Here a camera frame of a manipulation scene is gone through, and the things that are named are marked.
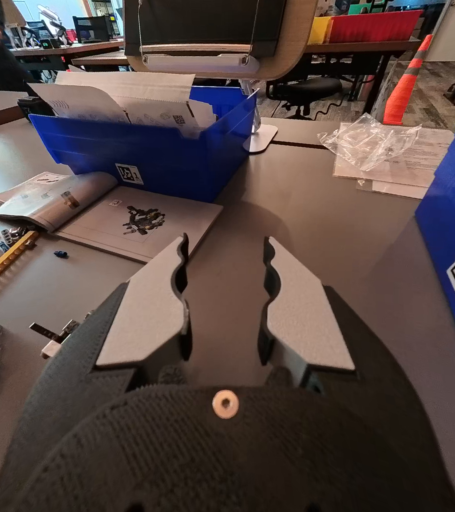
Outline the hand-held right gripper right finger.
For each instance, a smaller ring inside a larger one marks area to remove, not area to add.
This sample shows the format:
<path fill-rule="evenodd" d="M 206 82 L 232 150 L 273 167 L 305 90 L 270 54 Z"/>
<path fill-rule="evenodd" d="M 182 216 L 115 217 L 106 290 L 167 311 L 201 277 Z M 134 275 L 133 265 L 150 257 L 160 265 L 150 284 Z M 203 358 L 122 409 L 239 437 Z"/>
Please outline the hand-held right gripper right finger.
<path fill-rule="evenodd" d="M 257 339 L 262 366 L 288 371 L 291 383 L 324 394 L 321 373 L 356 370 L 321 280 L 274 237 L 263 244 L 264 304 Z"/>

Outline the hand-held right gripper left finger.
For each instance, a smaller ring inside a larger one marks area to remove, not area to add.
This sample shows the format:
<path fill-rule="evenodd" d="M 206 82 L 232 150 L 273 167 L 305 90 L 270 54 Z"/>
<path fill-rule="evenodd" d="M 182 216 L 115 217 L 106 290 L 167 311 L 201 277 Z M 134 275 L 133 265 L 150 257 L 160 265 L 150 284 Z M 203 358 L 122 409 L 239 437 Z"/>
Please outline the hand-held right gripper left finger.
<path fill-rule="evenodd" d="M 160 370 L 189 360 L 188 247 L 187 234 L 180 234 L 129 279 L 96 367 Z"/>

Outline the lego instruction booklet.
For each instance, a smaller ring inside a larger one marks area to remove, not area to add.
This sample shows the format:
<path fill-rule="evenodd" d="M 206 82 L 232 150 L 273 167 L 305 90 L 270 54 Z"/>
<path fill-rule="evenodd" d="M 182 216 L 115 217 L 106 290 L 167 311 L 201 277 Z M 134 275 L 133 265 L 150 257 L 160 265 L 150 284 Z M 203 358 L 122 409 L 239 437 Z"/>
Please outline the lego instruction booklet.
<path fill-rule="evenodd" d="M 103 172 L 41 173 L 0 193 L 0 218 L 29 221 L 60 239 L 147 263 L 187 234 L 188 254 L 222 206 L 118 185 Z"/>

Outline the small grey lego pieces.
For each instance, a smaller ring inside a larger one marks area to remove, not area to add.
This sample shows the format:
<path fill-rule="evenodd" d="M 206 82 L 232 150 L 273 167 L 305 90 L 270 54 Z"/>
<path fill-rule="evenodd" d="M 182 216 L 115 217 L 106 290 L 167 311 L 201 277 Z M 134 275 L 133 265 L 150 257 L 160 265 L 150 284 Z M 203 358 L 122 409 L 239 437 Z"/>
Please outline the small grey lego pieces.
<path fill-rule="evenodd" d="M 37 231 L 37 227 L 33 224 L 28 226 L 14 227 L 10 229 L 3 229 L 0 232 L 1 241 L 0 249 L 6 253 L 12 246 L 14 246 L 25 234 L 29 231 Z"/>

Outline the yellow lego beam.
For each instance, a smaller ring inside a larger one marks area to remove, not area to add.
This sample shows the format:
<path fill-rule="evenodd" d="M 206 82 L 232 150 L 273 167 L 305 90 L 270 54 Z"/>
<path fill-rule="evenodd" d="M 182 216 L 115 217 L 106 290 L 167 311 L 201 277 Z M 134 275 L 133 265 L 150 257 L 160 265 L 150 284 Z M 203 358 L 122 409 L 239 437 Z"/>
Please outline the yellow lego beam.
<path fill-rule="evenodd" d="M 27 250 L 35 247 L 39 235 L 39 231 L 37 230 L 28 231 L 6 253 L 0 256 L 0 276 Z"/>

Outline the blue plastic bin with papers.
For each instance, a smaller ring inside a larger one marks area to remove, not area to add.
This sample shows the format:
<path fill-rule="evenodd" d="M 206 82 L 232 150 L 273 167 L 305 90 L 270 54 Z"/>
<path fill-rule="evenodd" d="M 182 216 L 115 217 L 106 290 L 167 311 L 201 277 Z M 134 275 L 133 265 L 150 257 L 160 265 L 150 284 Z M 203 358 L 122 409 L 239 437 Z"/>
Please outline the blue plastic bin with papers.
<path fill-rule="evenodd" d="M 218 116 L 195 139 L 172 127 L 29 119 L 54 161 L 74 175 L 103 172 L 122 186 L 213 202 L 249 157 L 256 92 L 193 86 L 192 99 L 205 101 Z"/>

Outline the clear plastic bag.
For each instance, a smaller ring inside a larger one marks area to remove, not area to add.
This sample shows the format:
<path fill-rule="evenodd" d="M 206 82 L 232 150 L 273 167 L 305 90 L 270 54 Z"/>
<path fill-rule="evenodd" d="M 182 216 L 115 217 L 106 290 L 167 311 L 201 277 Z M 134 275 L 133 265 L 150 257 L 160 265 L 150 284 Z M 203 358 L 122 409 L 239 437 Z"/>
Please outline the clear plastic bag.
<path fill-rule="evenodd" d="M 358 170 L 369 171 L 409 150 L 421 129 L 422 125 L 384 125 L 365 113 L 353 123 L 340 124 L 331 133 L 318 133 L 318 139 L 336 157 Z"/>

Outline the white paper sheets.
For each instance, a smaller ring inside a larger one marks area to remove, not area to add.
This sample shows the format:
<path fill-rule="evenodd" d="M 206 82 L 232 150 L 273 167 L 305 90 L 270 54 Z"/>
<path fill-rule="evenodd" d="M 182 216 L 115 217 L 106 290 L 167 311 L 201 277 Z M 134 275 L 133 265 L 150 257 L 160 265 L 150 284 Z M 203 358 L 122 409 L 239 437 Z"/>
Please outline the white paper sheets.
<path fill-rule="evenodd" d="M 449 130 L 423 127 L 409 149 L 371 170 L 358 170 L 336 157 L 333 176 L 354 179 L 358 190 L 422 200 L 453 140 Z"/>

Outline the white paper bags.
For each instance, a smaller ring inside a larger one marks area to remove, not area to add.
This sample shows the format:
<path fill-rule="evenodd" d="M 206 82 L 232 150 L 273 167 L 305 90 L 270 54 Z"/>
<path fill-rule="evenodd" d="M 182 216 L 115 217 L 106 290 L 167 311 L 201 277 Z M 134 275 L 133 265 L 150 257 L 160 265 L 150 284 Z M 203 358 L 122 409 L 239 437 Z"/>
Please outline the white paper bags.
<path fill-rule="evenodd" d="M 31 89 L 58 117 L 177 129 L 186 138 L 217 122 L 209 103 L 191 98 L 194 75 L 65 72 Z"/>

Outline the black rolling office chair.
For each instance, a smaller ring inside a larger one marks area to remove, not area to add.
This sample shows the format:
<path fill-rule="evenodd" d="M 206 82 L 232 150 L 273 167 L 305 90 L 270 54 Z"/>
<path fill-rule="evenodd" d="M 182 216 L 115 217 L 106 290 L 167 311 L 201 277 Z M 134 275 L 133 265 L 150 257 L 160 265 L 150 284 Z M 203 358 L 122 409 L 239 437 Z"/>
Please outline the black rolling office chair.
<path fill-rule="evenodd" d="M 294 82 L 268 81 L 265 95 L 268 99 L 284 103 L 282 107 L 288 112 L 295 108 L 295 113 L 288 119 L 311 120 L 311 104 L 343 93 L 339 79 L 317 76 Z"/>

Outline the black box device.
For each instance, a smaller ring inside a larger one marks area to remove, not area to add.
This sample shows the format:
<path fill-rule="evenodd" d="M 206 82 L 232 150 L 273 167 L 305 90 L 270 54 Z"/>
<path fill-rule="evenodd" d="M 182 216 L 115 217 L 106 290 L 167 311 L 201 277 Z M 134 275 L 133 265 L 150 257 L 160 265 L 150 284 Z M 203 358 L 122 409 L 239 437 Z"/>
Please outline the black box device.
<path fill-rule="evenodd" d="M 31 123 L 30 115 L 42 115 L 48 116 L 52 114 L 52 110 L 50 109 L 50 113 L 48 114 L 47 108 L 49 105 L 40 97 L 25 97 L 20 98 L 17 101 L 17 104 L 23 113 L 24 117 Z"/>

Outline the orange traffic cone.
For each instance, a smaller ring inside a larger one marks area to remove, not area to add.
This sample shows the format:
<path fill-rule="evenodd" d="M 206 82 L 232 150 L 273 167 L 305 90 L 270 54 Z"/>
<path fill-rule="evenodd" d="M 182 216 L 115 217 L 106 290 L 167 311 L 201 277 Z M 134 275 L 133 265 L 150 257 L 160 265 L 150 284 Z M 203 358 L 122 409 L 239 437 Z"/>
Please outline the orange traffic cone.
<path fill-rule="evenodd" d="M 384 125 L 403 125 L 403 116 L 409 104 L 417 76 L 430 47 L 433 35 L 425 37 L 414 58 L 410 61 L 397 86 L 391 92 L 384 110 Z"/>

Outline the wooden table with bins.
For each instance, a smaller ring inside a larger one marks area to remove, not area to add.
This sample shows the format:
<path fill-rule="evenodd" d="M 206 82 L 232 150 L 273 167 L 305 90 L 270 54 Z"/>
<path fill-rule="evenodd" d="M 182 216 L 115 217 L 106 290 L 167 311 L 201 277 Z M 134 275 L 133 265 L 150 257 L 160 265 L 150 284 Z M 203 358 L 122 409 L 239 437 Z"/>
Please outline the wooden table with bins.
<path fill-rule="evenodd" d="M 322 60 L 311 65 L 313 74 L 346 80 L 354 77 L 352 99 L 355 99 L 363 77 L 373 77 L 363 110 L 371 113 L 391 58 L 399 58 L 407 52 L 415 53 L 420 45 L 421 40 L 414 37 L 404 41 L 323 43 L 308 45 L 304 55 L 319 56 Z"/>

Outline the wooden background table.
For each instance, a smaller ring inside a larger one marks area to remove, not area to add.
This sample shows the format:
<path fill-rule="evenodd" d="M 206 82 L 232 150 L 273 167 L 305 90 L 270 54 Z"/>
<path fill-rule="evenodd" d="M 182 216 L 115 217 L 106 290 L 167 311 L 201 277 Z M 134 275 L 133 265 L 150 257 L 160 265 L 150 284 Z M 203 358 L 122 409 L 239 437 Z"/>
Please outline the wooden background table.
<path fill-rule="evenodd" d="M 124 40 L 114 39 L 108 42 L 76 43 L 60 48 L 19 48 L 11 49 L 11 54 L 29 71 L 65 71 L 73 60 L 96 55 L 123 55 Z"/>

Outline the yellow plastic bin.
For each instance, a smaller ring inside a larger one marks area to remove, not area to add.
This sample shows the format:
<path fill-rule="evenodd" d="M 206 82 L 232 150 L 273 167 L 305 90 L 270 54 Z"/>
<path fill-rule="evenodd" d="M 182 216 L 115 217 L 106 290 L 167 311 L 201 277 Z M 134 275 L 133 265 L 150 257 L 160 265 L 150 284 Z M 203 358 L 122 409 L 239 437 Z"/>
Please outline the yellow plastic bin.
<path fill-rule="evenodd" d="M 326 42 L 332 27 L 331 16 L 315 17 L 312 23 L 308 45 L 321 45 Z"/>

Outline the desk monitor with stand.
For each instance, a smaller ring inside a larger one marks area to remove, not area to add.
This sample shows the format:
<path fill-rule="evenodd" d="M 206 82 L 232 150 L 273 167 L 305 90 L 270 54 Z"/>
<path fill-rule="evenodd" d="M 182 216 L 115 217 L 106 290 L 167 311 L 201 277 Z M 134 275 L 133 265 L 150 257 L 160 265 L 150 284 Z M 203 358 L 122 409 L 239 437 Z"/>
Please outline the desk monitor with stand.
<path fill-rule="evenodd" d="M 210 123 L 191 102 L 192 77 L 252 82 L 283 77 L 302 57 L 317 1 L 123 1 L 129 65 L 150 83 L 128 93 L 132 123 L 198 138 Z"/>

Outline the red plastic bin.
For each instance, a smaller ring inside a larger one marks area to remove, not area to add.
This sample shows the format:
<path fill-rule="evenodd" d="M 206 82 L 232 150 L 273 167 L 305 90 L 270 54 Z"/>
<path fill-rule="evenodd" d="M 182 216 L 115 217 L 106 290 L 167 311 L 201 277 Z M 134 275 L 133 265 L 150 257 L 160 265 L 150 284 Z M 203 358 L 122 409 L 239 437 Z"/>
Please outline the red plastic bin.
<path fill-rule="evenodd" d="M 334 16 L 329 43 L 407 41 L 423 10 Z"/>

